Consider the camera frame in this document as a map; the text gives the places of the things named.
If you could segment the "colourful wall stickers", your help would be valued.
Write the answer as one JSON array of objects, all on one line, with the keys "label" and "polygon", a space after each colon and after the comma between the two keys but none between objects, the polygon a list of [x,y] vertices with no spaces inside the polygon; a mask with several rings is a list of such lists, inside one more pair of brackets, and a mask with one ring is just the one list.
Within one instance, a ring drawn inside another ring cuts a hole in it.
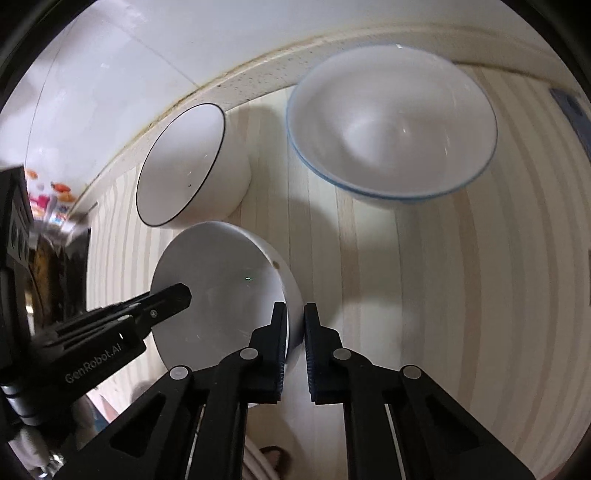
[{"label": "colourful wall stickers", "polygon": [[33,219],[61,227],[77,200],[72,189],[64,183],[45,181],[32,169],[25,169],[24,173]]}]

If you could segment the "white bowl blue rim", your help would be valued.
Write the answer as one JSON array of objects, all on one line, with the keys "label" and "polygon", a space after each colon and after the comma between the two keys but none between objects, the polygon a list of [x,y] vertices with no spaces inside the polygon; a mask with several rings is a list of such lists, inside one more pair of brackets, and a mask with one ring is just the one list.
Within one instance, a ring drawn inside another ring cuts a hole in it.
[{"label": "white bowl blue rim", "polygon": [[400,44],[329,57],[290,94],[287,138],[305,167],[384,208],[452,194],[497,150],[493,106],[451,61]]}]

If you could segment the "plain white bowl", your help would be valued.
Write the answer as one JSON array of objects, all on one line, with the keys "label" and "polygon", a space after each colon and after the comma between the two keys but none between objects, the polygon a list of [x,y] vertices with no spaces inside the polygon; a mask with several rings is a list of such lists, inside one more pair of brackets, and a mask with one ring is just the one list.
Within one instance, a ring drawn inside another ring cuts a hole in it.
[{"label": "plain white bowl", "polygon": [[150,291],[177,283],[190,289],[189,306],[152,328],[167,368],[214,366],[270,324],[276,302],[287,307],[287,361],[303,340],[304,301],[293,273],[273,246],[241,227],[208,221],[178,234],[156,265]]}]

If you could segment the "blue smartphone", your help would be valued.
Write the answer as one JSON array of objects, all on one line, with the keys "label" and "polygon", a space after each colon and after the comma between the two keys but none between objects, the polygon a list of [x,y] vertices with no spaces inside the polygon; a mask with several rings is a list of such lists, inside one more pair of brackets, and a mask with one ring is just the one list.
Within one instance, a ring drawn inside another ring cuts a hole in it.
[{"label": "blue smartphone", "polygon": [[562,89],[551,88],[550,93],[576,134],[588,160],[591,160],[591,122],[582,103]]}]

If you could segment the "striped cat print mat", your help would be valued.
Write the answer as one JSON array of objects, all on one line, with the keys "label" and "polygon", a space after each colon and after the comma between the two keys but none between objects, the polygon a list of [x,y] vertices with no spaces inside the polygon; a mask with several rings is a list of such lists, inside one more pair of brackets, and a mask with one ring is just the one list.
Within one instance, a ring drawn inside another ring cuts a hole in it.
[{"label": "striped cat print mat", "polygon": [[252,161],[230,221],[273,245],[346,346],[387,368],[420,366],[552,479],[590,424],[590,160],[558,87],[467,72],[492,102],[499,144],[465,189],[391,210],[353,199],[288,145],[284,89],[229,114]]}]

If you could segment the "white bowl dark rim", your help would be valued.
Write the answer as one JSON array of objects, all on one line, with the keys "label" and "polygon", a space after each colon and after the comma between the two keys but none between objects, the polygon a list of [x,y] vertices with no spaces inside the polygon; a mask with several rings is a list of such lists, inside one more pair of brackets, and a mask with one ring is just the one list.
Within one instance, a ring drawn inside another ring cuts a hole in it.
[{"label": "white bowl dark rim", "polygon": [[223,220],[250,181],[252,167],[228,115],[201,103],[177,115],[151,146],[137,179],[136,212],[151,228]]}]

